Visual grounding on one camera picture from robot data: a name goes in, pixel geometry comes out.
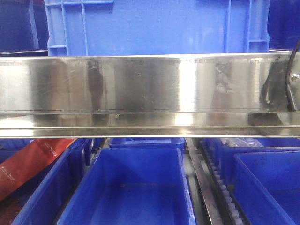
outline blue plastic bin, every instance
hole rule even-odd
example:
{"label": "blue plastic bin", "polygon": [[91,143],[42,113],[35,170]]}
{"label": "blue plastic bin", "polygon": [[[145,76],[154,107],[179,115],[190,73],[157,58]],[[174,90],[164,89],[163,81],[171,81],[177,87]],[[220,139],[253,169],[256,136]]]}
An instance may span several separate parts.
{"label": "blue plastic bin", "polygon": [[165,137],[140,137],[140,138],[111,138],[108,145],[110,148],[179,148],[184,153],[184,138]]}
{"label": "blue plastic bin", "polygon": [[269,51],[269,0],[45,0],[51,56]]}
{"label": "blue plastic bin", "polygon": [[0,7],[0,53],[46,49],[44,5],[32,0],[3,0]]}
{"label": "blue plastic bin", "polygon": [[299,0],[270,0],[270,48],[294,49],[300,38],[299,12]]}
{"label": "blue plastic bin", "polygon": [[[0,203],[0,209],[12,201],[22,208],[12,225],[53,224],[68,195],[84,175],[82,150],[87,143],[87,139],[74,142],[55,162]],[[6,158],[14,153],[0,150],[0,156],[6,154]]]}
{"label": "blue plastic bin", "polygon": [[235,156],[234,195],[253,225],[300,224],[300,152]]}
{"label": "blue plastic bin", "polygon": [[219,138],[215,138],[215,157],[214,162],[218,162],[220,177],[224,184],[235,183],[234,155],[247,152],[270,152],[287,151],[300,149],[300,140],[298,138],[256,138],[264,147],[227,147]]}
{"label": "blue plastic bin", "polygon": [[194,225],[179,149],[108,148],[58,225]]}
{"label": "blue plastic bin", "polygon": [[16,150],[30,144],[33,139],[0,139],[0,150]]}

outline screw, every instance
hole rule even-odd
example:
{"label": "screw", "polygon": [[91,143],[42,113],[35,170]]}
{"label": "screw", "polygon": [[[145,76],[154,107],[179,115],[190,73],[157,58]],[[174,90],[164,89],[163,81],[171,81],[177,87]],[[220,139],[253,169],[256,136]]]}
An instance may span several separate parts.
{"label": "screw", "polygon": [[299,74],[292,74],[292,81],[299,79]]}

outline red plastic bag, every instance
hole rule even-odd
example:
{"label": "red plastic bag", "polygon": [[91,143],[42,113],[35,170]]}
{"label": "red plastic bag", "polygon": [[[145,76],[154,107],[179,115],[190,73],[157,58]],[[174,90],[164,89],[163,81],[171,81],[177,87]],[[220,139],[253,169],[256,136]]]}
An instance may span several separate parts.
{"label": "red plastic bag", "polygon": [[75,140],[36,139],[0,164],[0,201],[45,169]]}

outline black cable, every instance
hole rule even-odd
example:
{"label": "black cable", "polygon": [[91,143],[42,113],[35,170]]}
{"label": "black cable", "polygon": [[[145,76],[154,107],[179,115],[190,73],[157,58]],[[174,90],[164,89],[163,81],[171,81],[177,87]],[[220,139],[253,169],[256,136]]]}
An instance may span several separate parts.
{"label": "black cable", "polygon": [[289,59],[289,62],[287,64],[287,68],[286,68],[286,73],[285,73],[285,91],[286,91],[286,96],[287,96],[287,100],[289,103],[288,109],[290,111],[298,110],[298,107],[297,107],[297,104],[295,102],[295,98],[293,95],[293,91],[291,89],[290,76],[291,76],[291,70],[293,67],[294,59],[295,59],[295,56],[296,56],[299,48],[300,48],[300,38],[290,56],[290,59]]}

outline stainless steel guide rail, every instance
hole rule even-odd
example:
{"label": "stainless steel guide rail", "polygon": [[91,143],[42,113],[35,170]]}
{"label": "stainless steel guide rail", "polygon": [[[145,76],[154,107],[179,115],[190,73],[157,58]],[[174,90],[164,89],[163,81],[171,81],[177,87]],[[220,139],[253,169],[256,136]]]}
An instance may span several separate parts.
{"label": "stainless steel guide rail", "polygon": [[[299,136],[289,57],[0,58],[0,137]],[[299,59],[289,78],[298,105]]]}

